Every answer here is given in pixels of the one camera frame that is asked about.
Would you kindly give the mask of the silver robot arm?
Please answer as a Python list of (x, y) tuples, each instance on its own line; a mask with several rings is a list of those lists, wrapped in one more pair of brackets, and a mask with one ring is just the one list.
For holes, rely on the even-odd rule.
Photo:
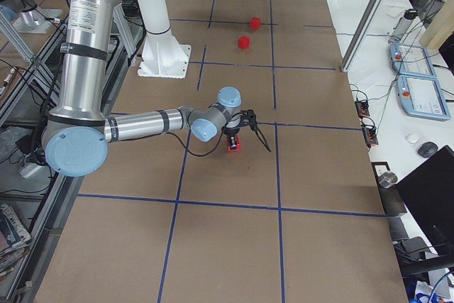
[[(173, 36), (165, 0), (137, 0), (145, 26), (141, 77), (182, 79), (191, 48)], [(144, 114), (105, 117), (101, 112), (107, 49), (114, 12), (122, 0), (70, 0), (67, 37), (61, 45), (62, 84), (57, 106), (43, 131), (45, 159), (52, 169), (81, 177), (99, 169), (116, 141), (189, 128), (200, 141), (234, 137), (241, 125), (241, 96), (224, 87), (207, 109), (182, 106)]]

